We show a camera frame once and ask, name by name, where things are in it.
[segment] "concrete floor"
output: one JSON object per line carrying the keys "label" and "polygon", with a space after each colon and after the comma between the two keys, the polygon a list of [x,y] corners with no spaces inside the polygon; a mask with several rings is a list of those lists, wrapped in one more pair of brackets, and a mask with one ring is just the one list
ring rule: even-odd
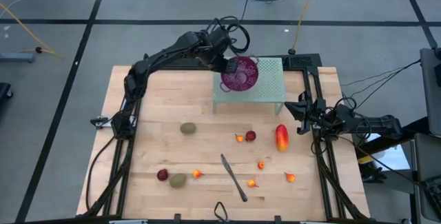
{"label": "concrete floor", "polygon": [[[0,0],[8,5],[14,0]],[[297,20],[306,0],[273,4],[250,0],[246,20]],[[427,21],[441,21],[441,2],[416,0]],[[32,63],[0,63],[0,82],[15,96],[0,119],[0,223],[15,221],[95,0],[25,0],[12,7],[20,19],[75,19],[81,24],[28,27],[64,59],[38,55]],[[242,14],[245,0],[102,0],[97,19],[188,20]],[[418,21],[409,0],[311,0],[311,21]],[[0,20],[0,51],[34,48],[37,43],[17,24]],[[191,25],[94,25],[64,109],[27,221],[73,217],[83,186],[95,129],[113,65],[130,65],[175,42]],[[296,26],[245,26],[250,54],[284,54]],[[431,27],[441,43],[441,28]],[[338,69],[347,83],[404,66],[428,47],[420,26],[303,26],[298,53],[319,53],[324,66]],[[366,84],[343,88],[350,94]],[[360,94],[363,100],[368,93]],[[375,93],[361,108],[369,116],[393,114],[403,125],[426,115],[421,70],[413,66]],[[410,217],[409,195],[366,185],[372,217],[397,222]]]}

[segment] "knife handle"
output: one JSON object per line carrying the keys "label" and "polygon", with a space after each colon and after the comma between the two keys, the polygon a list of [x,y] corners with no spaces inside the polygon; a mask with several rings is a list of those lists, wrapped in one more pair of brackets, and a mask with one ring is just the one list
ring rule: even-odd
{"label": "knife handle", "polygon": [[242,190],[242,188],[240,187],[239,183],[237,182],[236,178],[233,177],[233,181],[236,184],[237,190],[239,191],[240,197],[242,198],[243,202],[248,201],[247,195],[245,194],[245,192]]}

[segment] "knife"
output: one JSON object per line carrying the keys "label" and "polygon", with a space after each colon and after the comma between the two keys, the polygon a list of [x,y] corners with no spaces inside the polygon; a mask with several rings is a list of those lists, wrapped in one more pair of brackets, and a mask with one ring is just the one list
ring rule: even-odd
{"label": "knife", "polygon": [[244,191],[240,187],[239,183],[237,182],[236,177],[234,176],[233,170],[227,162],[227,159],[225,158],[225,156],[223,156],[223,154],[221,154],[220,157],[222,159],[223,167],[225,167],[225,169],[227,170],[229,175],[233,178],[233,181],[236,184],[237,190],[239,191],[239,194],[240,194],[240,197],[242,198],[242,201],[244,201],[244,202],[248,201],[247,195],[244,193]]}

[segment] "wooden tabletop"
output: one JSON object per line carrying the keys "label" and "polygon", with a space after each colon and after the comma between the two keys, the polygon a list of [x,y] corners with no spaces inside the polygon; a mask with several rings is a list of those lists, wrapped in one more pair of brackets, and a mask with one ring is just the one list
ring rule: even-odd
{"label": "wooden tabletop", "polygon": [[[128,66],[113,68],[103,114],[112,116],[119,109],[123,79],[129,69]],[[171,219],[179,213],[182,219],[211,220],[216,219],[215,204],[222,201],[231,220],[270,221],[280,215],[284,221],[325,221],[316,158],[310,150],[311,133],[297,135],[300,122],[286,108],[274,115],[270,103],[220,104],[213,114],[212,73],[161,70],[150,76],[141,106],[123,218]],[[297,101],[305,90],[302,74],[284,73],[287,100]],[[334,105],[341,98],[336,69],[319,68],[319,73],[327,105]],[[315,93],[313,79],[310,80]],[[184,122],[195,123],[196,133],[182,135],[179,127]],[[289,132],[289,148],[283,153],[274,144],[274,130],[281,123]],[[252,143],[236,142],[235,134],[245,134],[248,130],[254,130],[257,139]],[[97,131],[90,160],[111,137],[110,128]],[[94,166],[91,203],[107,185],[115,143]],[[334,141],[334,152],[342,188],[359,210],[369,216],[353,146],[347,141]],[[241,201],[221,163],[221,153],[231,165],[248,202]],[[265,162],[264,170],[257,168],[259,161]],[[170,176],[187,174],[185,187],[174,189],[168,181],[158,181],[156,173],[164,168]],[[195,169],[205,175],[194,179]],[[295,174],[296,180],[287,182],[284,172]],[[249,179],[254,179],[260,187],[249,188]],[[333,213],[337,216],[334,191],[328,186]],[[115,212],[116,198],[111,212]],[[85,212],[85,187],[77,212]]]}

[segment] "kiwi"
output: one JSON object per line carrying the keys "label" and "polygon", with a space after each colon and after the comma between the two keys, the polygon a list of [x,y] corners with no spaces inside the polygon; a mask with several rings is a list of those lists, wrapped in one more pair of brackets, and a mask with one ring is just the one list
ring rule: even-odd
{"label": "kiwi", "polygon": [[187,175],[185,174],[176,174],[171,177],[170,179],[170,186],[173,188],[180,188],[185,185],[185,182],[187,181]]}
{"label": "kiwi", "polygon": [[181,125],[181,132],[183,134],[193,134],[196,131],[196,125],[194,123],[184,123]]}

